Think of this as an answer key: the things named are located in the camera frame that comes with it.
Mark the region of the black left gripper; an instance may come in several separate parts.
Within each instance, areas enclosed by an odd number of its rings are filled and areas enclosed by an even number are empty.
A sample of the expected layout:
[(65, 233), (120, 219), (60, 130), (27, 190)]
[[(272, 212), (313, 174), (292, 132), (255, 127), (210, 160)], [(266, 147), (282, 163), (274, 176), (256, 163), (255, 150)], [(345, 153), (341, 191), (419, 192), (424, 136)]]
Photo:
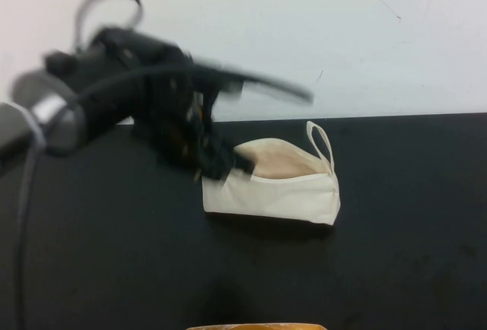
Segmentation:
[(205, 178), (225, 181), (233, 170), (251, 175), (254, 161), (213, 129), (212, 108), (220, 94), (241, 97), (245, 86), (277, 100), (312, 103), (299, 84), (204, 59), (192, 59), (192, 72), (148, 76), (146, 109), (135, 116), (133, 135), (149, 143), (158, 162)]

